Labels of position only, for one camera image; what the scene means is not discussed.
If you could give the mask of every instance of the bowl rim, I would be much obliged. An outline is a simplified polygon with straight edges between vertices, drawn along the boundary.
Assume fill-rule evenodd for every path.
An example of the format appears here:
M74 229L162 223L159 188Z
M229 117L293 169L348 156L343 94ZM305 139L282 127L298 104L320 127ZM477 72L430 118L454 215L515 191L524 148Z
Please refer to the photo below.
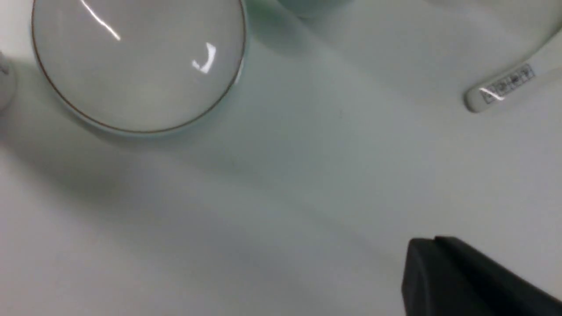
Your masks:
M222 100L224 100L224 98L230 92L230 90L232 90L232 88L238 83L238 81L240 79L240 76L241 76L241 73L242 73L243 68L244 68L244 60L246 59L246 55L247 55L247 52L248 52L248 13L247 13L247 8L246 8L246 3L244 2L244 0L238 0L238 3L240 5L240 9L241 9L241 13L242 13L242 27L243 27L243 31L244 31L244 33L243 33L243 43L242 43L242 53L241 53L240 59L238 61L238 71L234 74L230 83L225 88L225 91L220 95L220 97L213 104L211 104L203 113L199 114L195 118L190 119L189 121L187 121L183 124L176 125L174 127L158 129L158 130L147 130L147 131L130 130L130 129L123 129L123 128L115 127L115 126L106 124L102 121L96 120L96 119L88 116L86 113L82 112L81 110L79 110L78 107L76 107L74 104L72 104L64 96L64 94L59 90L59 88L55 85L55 83L53 82L53 80L51 79L49 74L47 73L45 67L43 66L43 61L41 60L41 56L39 54L39 49L38 49L37 43L36 43L35 5L37 4L37 1L41 1L41 0L33 0L33 6L32 6L32 9L31 9L31 39L32 39L32 43L33 43L33 51L35 53L35 58L37 59L37 64L39 65L39 68L41 68L41 72L43 73L43 75L45 76L47 81L49 82L49 85L51 86L51 88L56 92L59 99L62 101L62 103L64 105L66 105L68 107L69 110L71 110L71 112L73 112L76 116L80 117L81 119L83 119L87 123L89 123L89 124L91 124L91 125L93 125L97 128L100 128L102 130L105 130L107 132L110 132L110 133L121 134L121 135L124 135L124 136L160 136L160 135L163 135L163 134L169 134L169 133L173 133L173 132L179 131L181 129L187 128L187 127L191 126L193 123L199 121L199 119L201 119L202 117L206 116L209 112L211 112L214 108L216 108L217 105Z

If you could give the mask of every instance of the table surface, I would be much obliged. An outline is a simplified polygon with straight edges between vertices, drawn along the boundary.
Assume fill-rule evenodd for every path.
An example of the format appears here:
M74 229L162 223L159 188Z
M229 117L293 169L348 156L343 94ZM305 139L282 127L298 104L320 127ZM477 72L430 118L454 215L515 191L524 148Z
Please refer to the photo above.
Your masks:
M173 137L84 126L0 0L0 314L400 315L412 237L453 234L562 297L558 83L462 95L556 32L562 2L355 0L302 21L248 0L237 90Z

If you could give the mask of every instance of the white ceramic spoon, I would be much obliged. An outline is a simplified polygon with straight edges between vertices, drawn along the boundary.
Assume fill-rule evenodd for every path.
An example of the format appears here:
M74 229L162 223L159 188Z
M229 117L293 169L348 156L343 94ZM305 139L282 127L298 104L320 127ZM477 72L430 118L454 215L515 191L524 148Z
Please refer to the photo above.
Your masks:
M507 103L515 90L528 89L528 82L561 67L562 31L559 31L526 61L471 89L465 96L466 106L472 112L482 112L495 104Z

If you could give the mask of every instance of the black object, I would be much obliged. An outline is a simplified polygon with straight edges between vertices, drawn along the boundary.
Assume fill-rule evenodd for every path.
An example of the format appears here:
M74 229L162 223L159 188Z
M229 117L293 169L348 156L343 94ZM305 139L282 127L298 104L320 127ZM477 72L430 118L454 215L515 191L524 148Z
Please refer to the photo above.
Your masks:
M562 316L562 303L455 237L413 239L402 283L408 316Z

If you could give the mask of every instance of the white dish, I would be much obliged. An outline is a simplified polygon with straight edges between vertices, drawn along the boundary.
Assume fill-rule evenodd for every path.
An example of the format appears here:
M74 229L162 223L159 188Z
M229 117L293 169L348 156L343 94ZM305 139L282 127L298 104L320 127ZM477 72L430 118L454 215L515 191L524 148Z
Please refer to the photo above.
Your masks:
M120 134L177 130L237 81L242 0L34 0L39 66L65 104Z

